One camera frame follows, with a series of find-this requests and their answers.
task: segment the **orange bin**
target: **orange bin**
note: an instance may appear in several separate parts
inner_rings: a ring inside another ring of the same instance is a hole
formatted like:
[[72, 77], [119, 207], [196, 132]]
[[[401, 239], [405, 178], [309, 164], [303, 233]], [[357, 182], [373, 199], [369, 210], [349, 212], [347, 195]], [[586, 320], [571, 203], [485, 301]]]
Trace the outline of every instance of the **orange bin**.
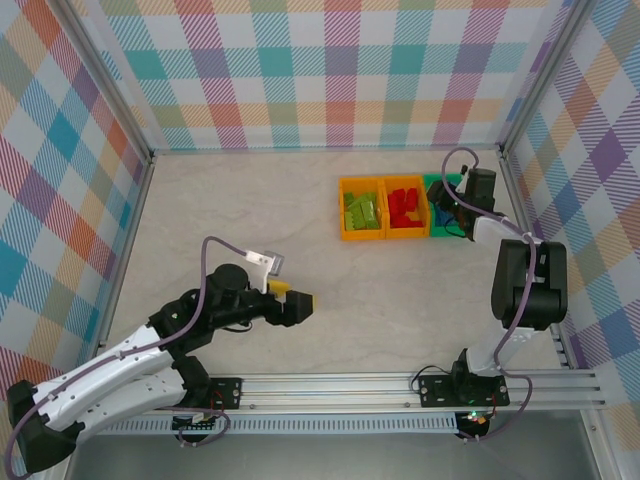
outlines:
[[[376, 216], [378, 217], [378, 230], [353, 230], [348, 231], [344, 226], [344, 194], [353, 193], [358, 196], [376, 193]], [[389, 224], [389, 206], [387, 195], [384, 193], [384, 185], [381, 177], [343, 177], [340, 179], [340, 234], [342, 240], [380, 240], [385, 238], [385, 225]]]
[[424, 187], [422, 175], [398, 175], [382, 177], [384, 185], [384, 199], [387, 202], [387, 211], [389, 210], [387, 195], [398, 189], [409, 190], [410, 188], [418, 189], [418, 208], [415, 212], [407, 212], [407, 216], [411, 220], [420, 220], [423, 227], [416, 228], [391, 228], [391, 218], [389, 215], [385, 218], [385, 238], [420, 238], [428, 237], [431, 229], [431, 209], [427, 200], [427, 191]]

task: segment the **white robotic arm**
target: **white robotic arm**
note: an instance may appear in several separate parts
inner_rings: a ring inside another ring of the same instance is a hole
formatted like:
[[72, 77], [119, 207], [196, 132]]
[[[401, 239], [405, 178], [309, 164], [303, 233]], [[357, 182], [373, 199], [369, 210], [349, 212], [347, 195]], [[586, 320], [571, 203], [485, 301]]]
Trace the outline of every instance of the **white robotic arm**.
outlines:
[[161, 407], [211, 407], [214, 393], [219, 392], [200, 362], [187, 353], [210, 343], [218, 329], [258, 319], [290, 327], [313, 313], [311, 295], [282, 282], [276, 288], [276, 282], [267, 281], [282, 265], [277, 254], [229, 246], [254, 264], [257, 288], [238, 265], [220, 265], [206, 275], [209, 239], [215, 238], [203, 244], [199, 290], [167, 303], [130, 337], [75, 370], [38, 385], [23, 380], [9, 388], [14, 431], [5, 452], [5, 469], [10, 479], [18, 478], [11, 471], [16, 441], [27, 472], [35, 473], [62, 461], [77, 443], [120, 420]]
[[[472, 169], [463, 168], [463, 182], [455, 191], [456, 186], [444, 179], [447, 161], [457, 150], [471, 153], [476, 164]], [[502, 365], [549, 325], [562, 321], [567, 311], [564, 245], [537, 239], [507, 217], [494, 213], [496, 173], [477, 165], [475, 152], [465, 147], [454, 149], [445, 157], [443, 181], [434, 182], [427, 197], [436, 208], [455, 218], [466, 238], [483, 245], [497, 258], [491, 290], [496, 321], [480, 341], [462, 351], [450, 374], [419, 376], [421, 404], [425, 407], [508, 405], [504, 382], [508, 373]]]

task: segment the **white floor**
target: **white floor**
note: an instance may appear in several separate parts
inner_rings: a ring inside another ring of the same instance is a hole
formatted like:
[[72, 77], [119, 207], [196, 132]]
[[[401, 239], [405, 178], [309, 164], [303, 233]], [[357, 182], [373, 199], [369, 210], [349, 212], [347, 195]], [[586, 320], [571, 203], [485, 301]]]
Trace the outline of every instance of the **white floor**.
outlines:
[[[264, 322], [248, 334], [217, 332], [195, 352], [211, 373], [321, 373], [449, 368], [490, 322], [496, 259], [468, 240], [340, 240], [338, 179], [436, 172], [445, 152], [375, 151], [161, 156], [111, 329], [122, 340], [198, 286], [200, 243], [218, 235], [286, 257], [283, 280], [318, 298], [294, 328]], [[495, 152], [481, 166], [500, 172]], [[470, 157], [460, 154], [452, 171]], [[501, 177], [496, 209], [512, 209]], [[227, 261], [209, 249], [209, 271]], [[548, 334], [510, 366], [559, 368]]]

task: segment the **plaid wall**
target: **plaid wall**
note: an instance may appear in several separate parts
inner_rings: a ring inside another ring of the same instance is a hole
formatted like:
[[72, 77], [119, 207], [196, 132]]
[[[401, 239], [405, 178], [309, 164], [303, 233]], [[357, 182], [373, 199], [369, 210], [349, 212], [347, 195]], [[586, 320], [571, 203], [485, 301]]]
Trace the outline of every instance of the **plaid wall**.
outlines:
[[0, 3], [0, 447], [6, 389], [86, 360], [143, 159], [45, 0]]
[[507, 120], [504, 122], [502, 126], [502, 130], [500, 131], [500, 135], [498, 136], [498, 143], [503, 143], [509, 130], [511, 130], [511, 126], [513, 125], [513, 121], [516, 116], [520, 112], [520, 107], [522, 106], [522, 102], [529, 92], [531, 91], [531, 87], [533, 87], [536, 79], [538, 78], [538, 74], [540, 73], [540, 68], [544, 65], [544, 62], [547, 60], [549, 53], [551, 53], [551, 47], [554, 42], [558, 38], [558, 35], [562, 31], [562, 27], [564, 26], [567, 17], [569, 16], [569, 12], [571, 11], [571, 7], [575, 3], [576, 0], [563, 0], [562, 6], [556, 15], [556, 18], [547, 32], [547, 36], [538, 51], [538, 55], [536, 55], [536, 59], [531, 64], [531, 68], [527, 73], [527, 77], [525, 78], [522, 86], [520, 87], [520, 91], [518, 92], [518, 96], [516, 100], [513, 102], [511, 106], [511, 110], [509, 110], [509, 115], [507, 116]]
[[640, 1], [601, 0], [512, 157], [535, 232], [569, 251], [563, 328], [640, 475]]
[[174, 150], [493, 144], [562, 3], [96, 1], [74, 3], [117, 78], [130, 72], [119, 84], [150, 143], [155, 124]]

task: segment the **purple cable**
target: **purple cable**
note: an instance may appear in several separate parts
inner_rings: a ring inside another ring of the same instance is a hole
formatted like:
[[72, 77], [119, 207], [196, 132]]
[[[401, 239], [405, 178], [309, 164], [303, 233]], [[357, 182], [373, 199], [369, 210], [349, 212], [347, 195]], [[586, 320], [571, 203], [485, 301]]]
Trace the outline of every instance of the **purple cable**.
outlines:
[[142, 347], [132, 348], [131, 350], [126, 350], [126, 351], [120, 351], [120, 356], [112, 355], [110, 357], [106, 357], [100, 360], [94, 365], [91, 365], [90, 367], [88, 367], [86, 370], [83, 370], [82, 372], [79, 372], [75, 376], [69, 378], [59, 387], [53, 389], [48, 396], [44, 397], [42, 400], [36, 403], [33, 407], [31, 407], [31, 409], [27, 411], [27, 413], [18, 421], [18, 423], [16, 424], [16, 427], [13, 429], [13, 431], [9, 435], [9, 439], [7, 441], [7, 448], [4, 452], [4, 469], [5, 469], [5, 472], [7, 473], [7, 477], [9, 478], [9, 480], [25, 480], [31, 476], [31, 474], [29, 473], [26, 475], [19, 476], [13, 472], [13, 468], [11, 466], [11, 454], [13, 452], [13, 446], [16, 443], [20, 430], [22, 430], [22, 428], [25, 426], [27, 421], [29, 421], [29, 419], [33, 415], [35, 415], [38, 412], [38, 410], [40, 410], [44, 405], [47, 404], [47, 402], [49, 401], [49, 397], [52, 396], [53, 398], [55, 398], [60, 392], [67, 389], [73, 383], [77, 382], [78, 380], [85, 377], [89, 373], [97, 370], [98, 368], [114, 360], [119, 360], [120, 358], [128, 357], [129, 355], [134, 355], [136, 353], [145, 352], [152, 348], [166, 345], [167, 343], [172, 342], [175, 339], [181, 337], [182, 335], [187, 333], [191, 329], [191, 327], [193, 327], [193, 325], [198, 320], [198, 317], [200, 316], [200, 313], [202, 312], [202, 308], [204, 306], [205, 290], [207, 288], [207, 245], [209, 244], [209, 242], [212, 242], [212, 241], [217, 242], [224, 247], [227, 247], [229, 250], [237, 253], [238, 255], [242, 255], [242, 256], [246, 255], [246, 252], [244, 252], [243, 250], [237, 247], [234, 247], [228, 242], [225, 242], [221, 238], [213, 237], [213, 236], [206, 237], [202, 241], [202, 248], [200, 250], [200, 294], [198, 295], [198, 305], [196, 306], [196, 310], [193, 313], [193, 317], [191, 317], [191, 320], [189, 320], [189, 322], [184, 327], [182, 327], [179, 331], [177, 331], [173, 335], [168, 336], [167, 338], [163, 338], [157, 342], [150, 343], [148, 345], [143, 345]]
[[[513, 417], [511, 417], [511, 419], [507, 423], [502, 425], [497, 430], [494, 430], [493, 432], [491, 432], [491, 433], [485, 435], [484, 437], [482, 437], [483, 440], [488, 440], [488, 439], [493, 438], [496, 435], [499, 435], [500, 433], [504, 432], [518, 418], [520, 418], [520, 416], [524, 412], [525, 408], [527, 408], [527, 405], [529, 405], [529, 401], [531, 400], [531, 395], [533, 394], [533, 382], [531, 381], [531, 378], [529, 378], [527, 375], [516, 375], [516, 374], [508, 373], [504, 368], [502, 368], [502, 365], [500, 365], [499, 355], [500, 355], [500, 351], [506, 345], [506, 343], [509, 340], [509, 338], [511, 337], [511, 335], [513, 335], [513, 332], [516, 330], [516, 328], [518, 328], [518, 325], [520, 324], [520, 321], [522, 320], [522, 316], [524, 314], [524, 309], [527, 306], [527, 301], [529, 300], [529, 294], [531, 293], [531, 286], [533, 285], [533, 279], [535, 277], [535, 270], [536, 270], [536, 261], [535, 261], [535, 259], [536, 259], [536, 243], [533, 240], [533, 237], [531, 236], [530, 233], [525, 232], [524, 230], [522, 230], [520, 227], [518, 227], [514, 223], [504, 219], [503, 217], [499, 217], [497, 215], [494, 215], [493, 213], [486, 212], [486, 211], [484, 211], [484, 210], [482, 210], [480, 208], [477, 208], [477, 207], [474, 207], [473, 205], [468, 204], [467, 202], [465, 202], [462, 199], [460, 199], [455, 194], [455, 192], [453, 192], [453, 190], [449, 186], [449, 182], [447, 182], [447, 180], [446, 180], [447, 163], [449, 162], [449, 159], [451, 158], [451, 155], [453, 155], [455, 152], [459, 152], [459, 151], [464, 151], [464, 152], [470, 153], [473, 156], [473, 158], [475, 160], [473, 168], [476, 168], [478, 166], [478, 163], [480, 162], [480, 159], [478, 158], [478, 155], [476, 154], [476, 152], [474, 152], [473, 150], [471, 150], [470, 148], [467, 148], [467, 147], [457, 147], [457, 148], [454, 148], [453, 150], [451, 150], [449, 153], [447, 153], [447, 155], [444, 157], [444, 160], [442, 162], [441, 174], [442, 174], [442, 184], [443, 184], [445, 190], [447, 191], [447, 193], [449, 194], [449, 196], [451, 198], [453, 198], [456, 202], [458, 202], [458, 205], [461, 205], [464, 208], [467, 208], [468, 210], [471, 210], [472, 212], [476, 212], [476, 213], [478, 213], [480, 215], [488, 217], [491, 220], [494, 220], [494, 221], [496, 221], [498, 223], [502, 223], [502, 224], [506, 225], [508, 228], [510, 228], [511, 230], [513, 230], [518, 235], [522, 235], [522, 238], [527, 240], [527, 242], [529, 243], [529, 247], [531, 249], [531, 257], [530, 257], [530, 260], [529, 260], [529, 268], [527, 270], [527, 280], [525, 282], [524, 290], [522, 292], [522, 299], [520, 300], [520, 305], [518, 305], [518, 310], [516, 311], [515, 317], [513, 318], [513, 321], [511, 322], [511, 325], [509, 326], [509, 329], [507, 330], [507, 332], [504, 334], [504, 336], [502, 337], [502, 339], [498, 343], [498, 346], [496, 347], [496, 349], [493, 351], [493, 361], [495, 362], [496, 366], [498, 367], [498, 370], [500, 370], [500, 372], [505, 377], [519, 378], [519, 379], [525, 380], [527, 382], [527, 385], [528, 385], [528, 387], [527, 387], [527, 396], [525, 397], [524, 401], [522, 402], [522, 405], [520, 405], [520, 408], [518, 409], [518, 411], [515, 413], [515, 415]], [[466, 434], [464, 432], [460, 432], [460, 434], [462, 436], [466, 437], [466, 438], [474, 438], [471, 435], [468, 435], [468, 434]]]
[[214, 417], [224, 418], [225, 422], [224, 422], [224, 428], [222, 429], [222, 431], [216, 433], [215, 435], [209, 435], [207, 438], [205, 438], [204, 440], [201, 440], [200, 442], [187, 442], [184, 438], [182, 438], [182, 432], [184, 431], [184, 428], [179, 429], [178, 439], [180, 439], [180, 441], [182, 442], [182, 444], [180, 445], [181, 447], [186, 446], [191, 448], [197, 448], [197, 447], [203, 447], [205, 445], [209, 445], [210, 443], [213, 443], [216, 440], [219, 440], [225, 433], [229, 431], [229, 428], [231, 428], [231, 419], [229, 418], [229, 415], [224, 413], [222, 410], [213, 410], [211, 408], [188, 408], [188, 407], [167, 407], [167, 408], [157, 408], [156, 410], [166, 410], [170, 412], [209, 413]]

